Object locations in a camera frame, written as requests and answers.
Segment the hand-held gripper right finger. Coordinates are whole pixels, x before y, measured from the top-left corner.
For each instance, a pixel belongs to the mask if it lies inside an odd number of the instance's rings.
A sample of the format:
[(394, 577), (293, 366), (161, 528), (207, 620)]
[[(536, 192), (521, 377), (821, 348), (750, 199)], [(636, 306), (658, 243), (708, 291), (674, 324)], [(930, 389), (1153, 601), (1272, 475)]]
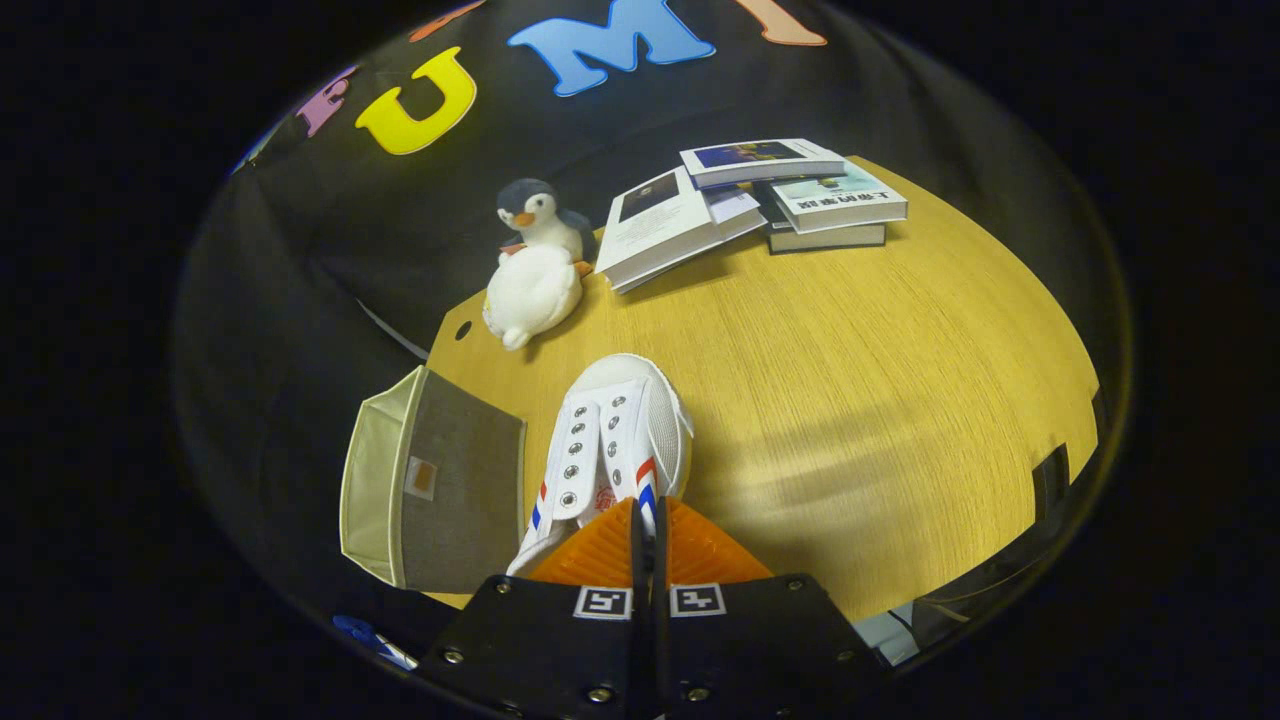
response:
[(886, 662), (812, 575), (774, 575), (676, 498), (655, 511), (655, 693), (667, 719), (846, 719)]

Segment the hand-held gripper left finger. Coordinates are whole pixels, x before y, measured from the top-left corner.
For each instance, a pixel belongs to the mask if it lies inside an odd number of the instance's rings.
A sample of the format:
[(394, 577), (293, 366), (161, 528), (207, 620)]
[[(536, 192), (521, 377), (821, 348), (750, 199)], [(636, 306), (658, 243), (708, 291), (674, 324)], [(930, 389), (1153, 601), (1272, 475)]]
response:
[(625, 500), (566, 542), (605, 542), (605, 579), (495, 574), (422, 655), (416, 678), (485, 719), (653, 719), (643, 516)]

